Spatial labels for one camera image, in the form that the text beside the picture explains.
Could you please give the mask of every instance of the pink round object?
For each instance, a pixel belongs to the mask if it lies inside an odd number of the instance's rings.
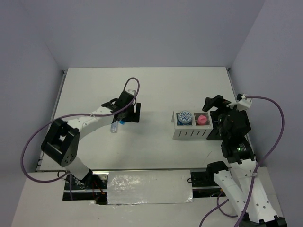
[[[198,117],[197,123],[198,125],[205,125],[207,122],[207,117],[204,115],[201,115]]]

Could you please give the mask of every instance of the white table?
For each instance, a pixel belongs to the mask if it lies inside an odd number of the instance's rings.
[[[201,110],[207,96],[234,101],[226,68],[74,68],[61,91],[55,117],[90,113],[118,97],[129,77],[141,87],[140,123],[119,125],[118,133],[103,127],[79,143],[78,157],[93,170],[202,168],[227,160],[220,141],[173,140],[174,110]],[[131,81],[128,89],[136,89]],[[61,167],[44,155],[40,170]]]
[[[56,173],[31,175],[41,180],[56,177]],[[273,208],[282,216],[267,169],[261,167],[258,175]],[[63,180],[34,183],[27,179],[12,227],[198,227],[202,217],[216,206],[216,198],[199,198],[179,204],[94,205],[91,201],[62,201],[63,187]],[[234,214],[229,202],[223,210]],[[235,222],[236,218],[228,218],[215,211],[203,227],[232,227]]]

